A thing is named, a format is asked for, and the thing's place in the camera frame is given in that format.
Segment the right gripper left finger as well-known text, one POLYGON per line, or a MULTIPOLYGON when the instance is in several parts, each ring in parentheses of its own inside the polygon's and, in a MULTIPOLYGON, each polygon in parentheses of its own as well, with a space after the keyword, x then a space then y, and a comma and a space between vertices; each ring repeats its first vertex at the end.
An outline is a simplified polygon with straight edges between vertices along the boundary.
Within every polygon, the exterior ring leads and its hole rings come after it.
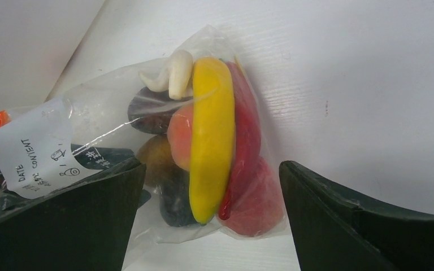
POLYGON ((128 158, 36 200, 0 188, 0 270, 121 270, 145 170, 128 158))

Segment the clear zip top bag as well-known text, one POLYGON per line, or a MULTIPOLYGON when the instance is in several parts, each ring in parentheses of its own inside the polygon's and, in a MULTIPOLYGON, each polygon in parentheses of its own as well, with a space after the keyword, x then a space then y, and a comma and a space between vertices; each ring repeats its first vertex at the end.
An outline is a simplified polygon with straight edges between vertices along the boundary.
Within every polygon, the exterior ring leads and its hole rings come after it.
POLYGON ((0 270, 123 270, 286 227, 254 90, 207 26, 171 55, 0 111, 0 270))

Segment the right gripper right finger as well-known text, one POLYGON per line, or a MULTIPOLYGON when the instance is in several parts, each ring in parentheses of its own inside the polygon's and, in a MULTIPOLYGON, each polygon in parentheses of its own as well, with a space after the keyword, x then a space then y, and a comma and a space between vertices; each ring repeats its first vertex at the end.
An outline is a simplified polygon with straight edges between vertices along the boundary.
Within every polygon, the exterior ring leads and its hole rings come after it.
POLYGON ((279 179, 301 270, 434 270, 434 215, 382 202, 295 161, 279 179))

